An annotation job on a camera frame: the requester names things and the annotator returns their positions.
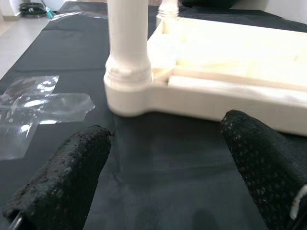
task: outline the clear tape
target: clear tape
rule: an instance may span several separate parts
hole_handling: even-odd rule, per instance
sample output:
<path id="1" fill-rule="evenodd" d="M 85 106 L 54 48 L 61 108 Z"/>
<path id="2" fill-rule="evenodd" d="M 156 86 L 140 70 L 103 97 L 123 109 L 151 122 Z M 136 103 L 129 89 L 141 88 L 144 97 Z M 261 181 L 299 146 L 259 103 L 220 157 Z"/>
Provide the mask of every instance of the clear tape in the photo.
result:
<path id="1" fill-rule="evenodd" d="M 73 15 L 81 15 L 89 18 L 97 18 L 97 19 L 107 19 L 107 12 L 89 12 L 89 11 L 81 11 L 81 12 L 71 12 L 71 13 L 62 13 L 57 14 L 53 17 L 52 21 L 58 20 L 60 18 L 70 17 Z"/>
<path id="2" fill-rule="evenodd" d="M 39 124 L 83 121 L 95 108 L 87 94 L 52 94 L 58 80 L 17 79 L 0 96 L 0 161 L 24 157 Z"/>

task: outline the white wall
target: white wall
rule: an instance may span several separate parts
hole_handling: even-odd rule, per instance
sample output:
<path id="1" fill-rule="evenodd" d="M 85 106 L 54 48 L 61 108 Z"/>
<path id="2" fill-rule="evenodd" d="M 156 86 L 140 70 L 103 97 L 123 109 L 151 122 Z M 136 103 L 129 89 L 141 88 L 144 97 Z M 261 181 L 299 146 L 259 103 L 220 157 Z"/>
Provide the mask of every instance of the white wall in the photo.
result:
<path id="1" fill-rule="evenodd" d="M 0 0 L 0 10 L 3 16 L 16 16 L 22 0 Z"/>
<path id="2" fill-rule="evenodd" d="M 234 9 L 262 10 L 307 24 L 307 0 L 241 0 Z"/>
<path id="3" fill-rule="evenodd" d="M 44 3 L 53 11 L 59 10 L 61 6 L 66 2 L 67 0 L 44 0 Z M 40 0 L 31 0 L 31 2 L 39 2 L 42 3 Z"/>

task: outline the textured rubber pad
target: textured rubber pad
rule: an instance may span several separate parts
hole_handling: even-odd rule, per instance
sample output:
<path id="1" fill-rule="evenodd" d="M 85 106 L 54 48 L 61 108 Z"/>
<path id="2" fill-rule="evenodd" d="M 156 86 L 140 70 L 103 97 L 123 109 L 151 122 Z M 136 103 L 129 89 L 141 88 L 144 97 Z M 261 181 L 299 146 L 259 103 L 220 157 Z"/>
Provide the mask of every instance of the textured rubber pad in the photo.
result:
<path id="1" fill-rule="evenodd" d="M 82 230 L 110 152 L 110 135 L 92 126 L 66 140 L 13 195 L 4 216 L 13 219 L 21 212 L 36 230 Z"/>
<path id="2" fill-rule="evenodd" d="M 240 111 L 222 121 L 222 134 L 266 225 L 284 230 L 294 197 L 307 182 L 307 156 L 287 138 Z"/>

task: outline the black tablecloth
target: black tablecloth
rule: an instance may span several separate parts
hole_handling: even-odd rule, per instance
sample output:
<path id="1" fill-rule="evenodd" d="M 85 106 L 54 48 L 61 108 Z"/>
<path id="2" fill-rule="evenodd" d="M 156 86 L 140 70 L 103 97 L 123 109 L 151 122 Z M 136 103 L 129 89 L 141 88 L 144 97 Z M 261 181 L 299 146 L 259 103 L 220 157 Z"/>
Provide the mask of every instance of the black tablecloth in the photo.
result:
<path id="1" fill-rule="evenodd" d="M 149 35 L 156 11 L 149 8 Z M 261 11 L 181 11 L 186 17 L 307 31 L 303 24 Z M 23 159 L 0 161 L 0 207 L 64 139 L 98 124 L 116 137 L 85 230 L 266 229 L 220 135 L 220 124 L 162 113 L 135 118 L 112 114 L 103 85 L 109 54 L 106 5 L 67 2 L 59 12 L 86 13 L 51 21 L 0 81 L 0 94 L 16 77 L 60 75 L 54 93 L 87 93 L 96 108 L 83 122 L 39 125 Z M 307 146 L 305 138 L 291 138 Z M 0 223 L 0 228 L 7 226 L 3 217 Z"/>

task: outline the green object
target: green object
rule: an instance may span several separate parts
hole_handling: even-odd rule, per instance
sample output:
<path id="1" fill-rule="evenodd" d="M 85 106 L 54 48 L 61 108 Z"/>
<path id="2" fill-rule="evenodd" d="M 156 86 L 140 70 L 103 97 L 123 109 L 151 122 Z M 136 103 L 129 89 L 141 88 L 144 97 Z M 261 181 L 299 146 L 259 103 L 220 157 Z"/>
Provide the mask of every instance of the green object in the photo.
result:
<path id="1" fill-rule="evenodd" d="M 52 19 L 56 14 L 49 8 L 46 6 L 46 12 L 47 12 L 47 17 L 49 19 Z"/>
<path id="2" fill-rule="evenodd" d="M 42 3 L 43 3 L 44 6 L 45 6 L 47 18 L 53 19 L 53 17 L 55 16 L 55 13 L 44 3 L 44 0 L 42 0 Z"/>

